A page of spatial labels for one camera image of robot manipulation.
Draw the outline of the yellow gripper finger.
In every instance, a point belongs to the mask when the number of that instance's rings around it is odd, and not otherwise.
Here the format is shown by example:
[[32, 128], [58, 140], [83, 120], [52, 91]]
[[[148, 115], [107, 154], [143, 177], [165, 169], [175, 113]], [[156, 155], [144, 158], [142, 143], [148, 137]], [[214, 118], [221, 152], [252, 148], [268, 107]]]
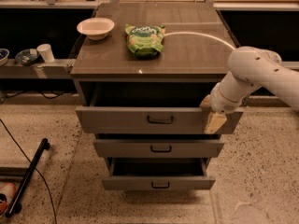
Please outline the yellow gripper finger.
[[202, 108], [210, 108], [211, 104], [210, 104], [210, 95], [207, 95], [203, 101], [200, 103], [200, 107]]
[[207, 118], [205, 133], [213, 134], [217, 132], [225, 124], [226, 120], [225, 114], [210, 112]]

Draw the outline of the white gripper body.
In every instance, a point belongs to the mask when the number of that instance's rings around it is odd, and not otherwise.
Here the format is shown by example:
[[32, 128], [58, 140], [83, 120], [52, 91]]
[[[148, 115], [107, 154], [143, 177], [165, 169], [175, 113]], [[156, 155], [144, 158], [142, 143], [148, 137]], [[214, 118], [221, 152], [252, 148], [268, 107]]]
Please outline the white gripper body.
[[218, 83], [210, 93], [211, 109], [221, 114], [234, 113], [241, 106], [243, 92], [237, 86]]

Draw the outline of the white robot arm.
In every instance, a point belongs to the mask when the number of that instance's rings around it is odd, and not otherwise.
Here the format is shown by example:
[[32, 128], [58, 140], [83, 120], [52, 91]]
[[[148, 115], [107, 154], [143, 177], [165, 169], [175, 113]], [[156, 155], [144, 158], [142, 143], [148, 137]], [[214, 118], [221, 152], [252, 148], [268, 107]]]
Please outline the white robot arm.
[[274, 51], [240, 47], [228, 58], [228, 73], [201, 102], [210, 109], [206, 134], [216, 133], [234, 113], [245, 97], [261, 87], [280, 100], [299, 110], [299, 73], [281, 65], [281, 57]]

